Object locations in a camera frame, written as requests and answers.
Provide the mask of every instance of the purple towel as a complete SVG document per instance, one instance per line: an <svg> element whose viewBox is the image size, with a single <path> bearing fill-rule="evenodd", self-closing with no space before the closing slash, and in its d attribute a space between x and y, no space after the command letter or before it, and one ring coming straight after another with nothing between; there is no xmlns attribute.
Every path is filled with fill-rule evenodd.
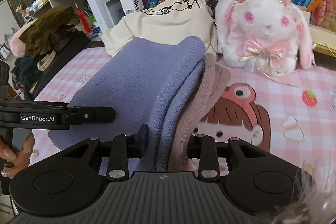
<svg viewBox="0 0 336 224"><path fill-rule="evenodd" d="M67 131L52 130L49 138L64 149L93 136L110 141L119 134L135 134L146 123L149 135L145 157L130 159L129 171L156 171L159 145L161 150L170 150L179 114L204 72L204 55L205 46L198 37L188 37L178 45L133 39L69 103L112 106L115 120L77 125ZM159 169L167 170L167 163ZM106 172L106 162L100 171Z"/></svg>

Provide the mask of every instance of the pencil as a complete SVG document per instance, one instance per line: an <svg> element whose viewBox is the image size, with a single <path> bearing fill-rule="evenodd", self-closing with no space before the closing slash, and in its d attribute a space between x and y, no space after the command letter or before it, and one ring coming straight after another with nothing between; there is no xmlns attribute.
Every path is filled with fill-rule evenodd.
<svg viewBox="0 0 336 224"><path fill-rule="evenodd" d="M312 12L314 9L316 9L321 3L323 2L323 0L315 0L315 2L310 5L308 8L307 8L307 12Z"/></svg>

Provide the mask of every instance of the pink towel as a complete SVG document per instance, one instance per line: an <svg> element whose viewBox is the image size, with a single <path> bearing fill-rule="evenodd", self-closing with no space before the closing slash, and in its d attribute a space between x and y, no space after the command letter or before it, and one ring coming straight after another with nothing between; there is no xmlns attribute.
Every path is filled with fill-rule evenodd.
<svg viewBox="0 0 336 224"><path fill-rule="evenodd" d="M189 138L200 119L208 113L223 94L231 80L229 70L215 64L212 54L205 56L205 71L197 92L189 98L179 116L170 151L168 171L192 170L187 157Z"/></svg>

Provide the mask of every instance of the pink checkered tablecloth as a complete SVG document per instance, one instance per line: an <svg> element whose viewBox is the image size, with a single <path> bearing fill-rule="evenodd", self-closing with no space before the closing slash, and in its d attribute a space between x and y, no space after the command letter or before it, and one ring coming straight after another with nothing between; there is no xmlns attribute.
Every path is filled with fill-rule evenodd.
<svg viewBox="0 0 336 224"><path fill-rule="evenodd" d="M197 133L209 134L219 142L239 137L294 165L302 167L305 162L319 172L335 166L335 71L313 66L273 81L246 70L229 70L228 87L199 122ZM225 174L225 160L221 162Z"/></svg>
<svg viewBox="0 0 336 224"><path fill-rule="evenodd" d="M69 102L109 60L104 48L83 50L36 100ZM300 167L304 161L313 168L316 162L318 168L335 165L336 72L312 67L272 81L246 70L229 70L232 79L227 89L198 124L197 133L223 142L236 136ZM59 151L47 130L33 132L39 155L32 163ZM226 171L221 164L221 172Z"/></svg>
<svg viewBox="0 0 336 224"><path fill-rule="evenodd" d="M36 97L36 100L70 102L75 93L110 59L111 56L106 53L104 47L82 50L46 85ZM36 153L33 154L35 156L31 157L31 164L59 152L59 149L48 138L48 131L33 130Z"/></svg>

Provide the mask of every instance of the red tassel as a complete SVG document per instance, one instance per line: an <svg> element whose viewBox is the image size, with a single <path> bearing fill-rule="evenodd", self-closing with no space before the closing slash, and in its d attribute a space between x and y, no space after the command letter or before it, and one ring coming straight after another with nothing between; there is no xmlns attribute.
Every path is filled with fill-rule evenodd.
<svg viewBox="0 0 336 224"><path fill-rule="evenodd" d="M89 34L92 32L92 29L90 28L90 25L89 23L87 22L86 18L85 18L85 15L82 13L82 11L80 10L80 8L78 8L78 5L77 3L75 3L75 6L77 8L77 13L79 15L79 18L84 26L84 29L86 31L86 34Z"/></svg>

